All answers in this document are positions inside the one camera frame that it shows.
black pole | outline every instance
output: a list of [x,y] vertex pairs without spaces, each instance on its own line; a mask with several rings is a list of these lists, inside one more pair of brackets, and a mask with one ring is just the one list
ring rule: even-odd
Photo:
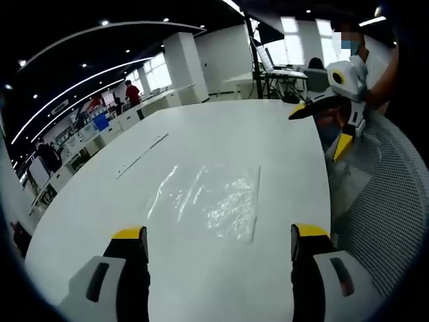
[[262,83],[261,83],[261,73],[259,71],[259,61],[257,59],[257,51],[255,46],[253,45],[253,30],[252,30],[252,24],[250,22],[249,17],[247,17],[245,15],[245,21],[246,21],[246,26],[247,26],[247,31],[249,32],[249,37],[250,39],[250,48],[252,51],[252,56],[253,56],[253,67],[255,69],[255,80],[256,80],[256,90],[257,90],[257,97],[258,99],[262,99]]

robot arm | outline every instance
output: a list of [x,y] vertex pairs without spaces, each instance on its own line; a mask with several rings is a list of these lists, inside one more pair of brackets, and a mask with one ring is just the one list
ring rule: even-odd
[[298,105],[289,119],[302,119],[327,109],[349,105],[350,117],[342,127],[333,156],[333,160],[336,162],[349,151],[355,138],[362,134],[365,127],[363,112],[367,93],[367,67],[360,57],[352,56],[350,62],[334,62],[326,70],[330,88],[313,100]]

yellow robot part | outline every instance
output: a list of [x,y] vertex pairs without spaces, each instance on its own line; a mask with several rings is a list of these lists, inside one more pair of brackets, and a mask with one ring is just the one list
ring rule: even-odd
[[295,114],[296,112],[300,111],[301,109],[304,109],[305,106],[303,103],[298,104],[297,106],[295,106],[294,110],[292,111],[292,113],[289,114],[289,116],[292,116],[293,114]]
[[112,239],[138,239],[141,227],[122,229],[113,235]]
[[343,158],[343,156],[350,150],[353,145],[353,136],[349,134],[342,133],[340,135],[340,140],[336,145],[335,154],[334,154],[334,162],[339,161]]
[[329,233],[316,225],[309,225],[307,223],[295,223],[296,228],[298,229],[298,233],[300,237],[306,236],[320,236],[326,235],[329,237]]

person in black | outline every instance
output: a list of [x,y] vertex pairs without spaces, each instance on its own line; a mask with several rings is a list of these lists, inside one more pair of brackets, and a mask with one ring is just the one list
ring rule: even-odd
[[116,115],[120,116],[120,114],[122,114],[122,105],[123,103],[121,102],[121,99],[119,97],[115,97],[115,111],[116,111]]
[[36,143],[36,156],[42,159],[42,162],[48,171],[57,172],[61,168],[62,160],[57,151],[45,144],[43,139],[39,139]]

face mask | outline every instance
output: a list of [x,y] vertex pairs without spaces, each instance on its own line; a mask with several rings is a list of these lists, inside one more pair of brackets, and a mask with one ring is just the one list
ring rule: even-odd
[[351,56],[357,54],[358,48],[359,42],[356,42],[354,40],[341,40],[341,49],[349,49]]

